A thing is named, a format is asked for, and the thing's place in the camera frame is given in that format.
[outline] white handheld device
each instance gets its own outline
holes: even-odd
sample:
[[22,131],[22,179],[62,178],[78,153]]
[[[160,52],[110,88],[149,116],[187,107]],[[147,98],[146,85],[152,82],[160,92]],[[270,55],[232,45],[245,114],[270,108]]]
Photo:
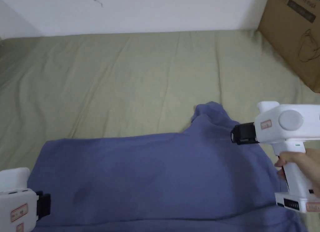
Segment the white handheld device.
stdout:
[[[232,142],[271,144],[279,156],[283,151],[305,153],[304,141],[320,139],[320,105],[264,101],[258,109],[254,123],[237,125],[231,131]],[[277,205],[301,213],[320,212],[320,199],[298,166],[288,163],[282,169],[289,192],[275,194]]]
[[51,196],[27,188],[28,168],[0,171],[0,231],[30,232],[50,214]]

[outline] circular knob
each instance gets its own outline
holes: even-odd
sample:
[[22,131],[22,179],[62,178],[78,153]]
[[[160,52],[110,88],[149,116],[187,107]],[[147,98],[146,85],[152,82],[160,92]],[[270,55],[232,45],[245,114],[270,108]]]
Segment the circular knob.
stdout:
[[285,130],[294,131],[303,124],[303,116],[295,110],[283,111],[279,116],[279,124]]

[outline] black printed graphic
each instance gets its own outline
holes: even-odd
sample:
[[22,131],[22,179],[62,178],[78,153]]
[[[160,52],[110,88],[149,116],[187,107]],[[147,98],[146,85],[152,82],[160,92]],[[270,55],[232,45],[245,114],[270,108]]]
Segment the black printed graphic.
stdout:
[[290,8],[292,8],[294,11],[296,11],[299,15],[304,17],[306,20],[308,20],[310,23],[313,23],[316,19],[316,16],[312,13],[310,13],[308,10],[306,10],[301,5],[298,5],[293,0],[289,0],[287,4]]
[[301,62],[309,62],[310,60],[320,57],[318,41],[312,35],[310,29],[301,36],[298,57]]

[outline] white plastic casing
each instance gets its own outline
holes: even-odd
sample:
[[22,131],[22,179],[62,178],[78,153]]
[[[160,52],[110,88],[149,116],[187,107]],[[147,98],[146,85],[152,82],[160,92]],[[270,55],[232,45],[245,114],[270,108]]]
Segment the white plastic casing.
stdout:
[[[265,101],[258,103],[258,108],[260,114],[254,121],[256,139],[271,144],[277,156],[283,151],[305,153],[304,141],[320,139],[320,105]],[[276,193],[276,202],[285,205],[290,200],[296,202],[296,208],[286,208],[320,212],[320,199],[311,193],[312,184],[298,166],[288,163],[283,169],[289,192]]]
[[0,171],[0,231],[30,232],[36,226],[39,196],[27,189],[28,168]]

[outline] human hand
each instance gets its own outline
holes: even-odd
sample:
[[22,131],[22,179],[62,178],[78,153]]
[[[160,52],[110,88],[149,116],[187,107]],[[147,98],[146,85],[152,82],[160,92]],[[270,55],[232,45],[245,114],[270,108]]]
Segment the human hand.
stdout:
[[[282,167],[287,163],[296,163],[302,173],[311,181],[313,192],[320,197],[320,151],[316,149],[306,149],[306,153],[282,152],[276,167]],[[281,179],[285,179],[283,170],[278,173]]]

